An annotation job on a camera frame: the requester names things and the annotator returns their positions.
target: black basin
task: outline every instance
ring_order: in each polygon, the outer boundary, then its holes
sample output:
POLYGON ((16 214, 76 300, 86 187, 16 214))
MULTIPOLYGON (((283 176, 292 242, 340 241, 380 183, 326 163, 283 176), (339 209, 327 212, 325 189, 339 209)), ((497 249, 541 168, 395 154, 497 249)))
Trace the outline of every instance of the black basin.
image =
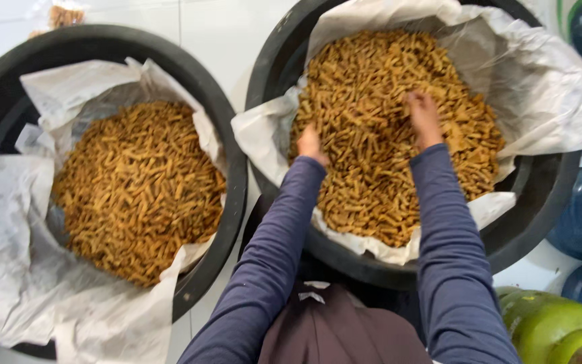
MULTIPOLYGON (((244 218, 248 174, 230 120, 235 116, 226 95, 210 74, 179 46, 136 29, 82 25, 55 30, 26 41, 0 58, 0 154, 17 153, 14 143, 26 123, 37 123, 37 110, 21 87, 22 74, 87 60, 125 64, 154 60, 206 109, 218 131, 228 160, 227 198, 213 244, 197 266, 181 275, 174 291, 172 321, 179 319, 210 288, 230 254, 244 218)), ((19 344, 13 349, 40 358, 55 358, 55 344, 19 344)))
MULTIPOLYGON (((246 109, 284 95, 297 82, 304 67, 309 35, 320 15, 345 0, 301 0, 283 18, 266 40, 257 57, 248 84, 246 109)), ((531 27, 541 24, 516 0, 461 1, 502 8, 531 27)), ((517 169, 496 186, 513 191, 517 204, 488 227, 481 236, 491 269, 497 273, 512 265, 545 237, 567 203, 578 173, 580 152, 519 157, 517 169)), ((252 165, 264 195, 277 195, 278 188, 252 165)), ((380 287, 406 289, 414 285, 416 261, 404 266, 358 256, 330 241, 311 227, 304 248, 320 261, 352 278, 380 287)))

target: white tiled floor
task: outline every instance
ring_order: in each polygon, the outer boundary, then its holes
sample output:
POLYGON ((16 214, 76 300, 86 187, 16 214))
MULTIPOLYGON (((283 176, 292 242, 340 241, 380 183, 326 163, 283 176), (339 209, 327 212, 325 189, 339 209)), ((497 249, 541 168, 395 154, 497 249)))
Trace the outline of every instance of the white tiled floor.
MULTIPOLYGON (((260 48, 269 33, 297 0, 88 0, 88 23, 128 25, 182 46, 217 80, 235 111, 243 111, 248 79, 260 48)), ((42 28, 48 0, 0 0, 0 56, 42 28)), ((247 216, 259 189, 249 182, 247 216)), ((172 330, 168 364, 205 324, 230 278, 237 261, 235 245, 230 258, 209 292, 177 321, 172 330)), ((579 264, 546 242, 521 261, 495 276, 496 285, 559 291, 559 284, 579 264)), ((47 363, 0 348, 0 363, 47 363)))

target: sleeve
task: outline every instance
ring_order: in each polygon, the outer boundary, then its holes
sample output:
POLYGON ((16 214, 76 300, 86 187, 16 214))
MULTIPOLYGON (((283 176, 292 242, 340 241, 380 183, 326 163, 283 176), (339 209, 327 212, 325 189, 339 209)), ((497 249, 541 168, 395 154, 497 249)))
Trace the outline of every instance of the sleeve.
POLYGON ((291 294, 306 230, 325 169, 298 157, 226 289, 182 363, 254 363, 266 331, 291 294))
POLYGON ((455 363, 520 363, 506 332, 480 234, 445 144, 411 160, 422 237, 418 292, 428 351, 455 363))

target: paper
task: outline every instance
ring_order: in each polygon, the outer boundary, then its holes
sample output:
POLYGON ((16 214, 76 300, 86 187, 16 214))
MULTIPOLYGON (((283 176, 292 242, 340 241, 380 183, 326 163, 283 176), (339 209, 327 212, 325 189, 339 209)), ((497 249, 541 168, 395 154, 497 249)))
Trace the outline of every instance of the paper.
POLYGON ((62 245, 63 213, 50 202, 53 178, 93 120, 120 105, 185 101, 202 149, 225 171, 225 156, 203 107, 148 60, 89 61, 21 77, 41 118, 0 155, 0 345, 56 342, 59 363, 163 363, 179 273, 208 242, 183 246, 150 290, 113 277, 62 245))
MULTIPOLYGON (((560 38, 497 8, 455 0, 350 0, 319 18, 305 65, 334 40, 365 29, 396 28, 432 33, 448 49, 461 79, 474 93, 483 93, 497 113, 506 145, 498 153, 496 181, 513 171, 516 155, 582 150, 582 59, 560 38)), ((289 130, 303 82, 231 122, 244 153, 277 186, 288 171, 289 130)), ((512 208, 515 199, 511 192, 492 192, 468 205, 481 229, 512 208)), ((402 265, 418 256, 420 229, 408 245, 394 248, 331 230, 318 209, 312 223, 332 241, 357 254, 372 252, 379 261, 402 265)))

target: golden fried snack pile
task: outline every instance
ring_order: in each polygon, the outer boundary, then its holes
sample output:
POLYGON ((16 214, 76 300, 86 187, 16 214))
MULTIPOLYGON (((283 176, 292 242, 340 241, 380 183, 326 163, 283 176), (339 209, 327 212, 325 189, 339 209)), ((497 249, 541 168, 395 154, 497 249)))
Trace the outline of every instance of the golden fried snack pile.
POLYGON ((53 187, 73 252, 147 287, 181 245, 214 234, 226 182, 199 147, 192 113, 157 101, 91 123, 53 187))
POLYGON ((504 145, 495 114, 482 95, 470 95, 431 35, 363 31, 325 46, 306 75, 289 156, 315 123, 330 160, 318 202, 329 228, 390 246, 410 240, 419 208, 409 160, 418 152, 402 101, 413 89, 438 105, 467 200, 493 190, 495 154, 504 145))

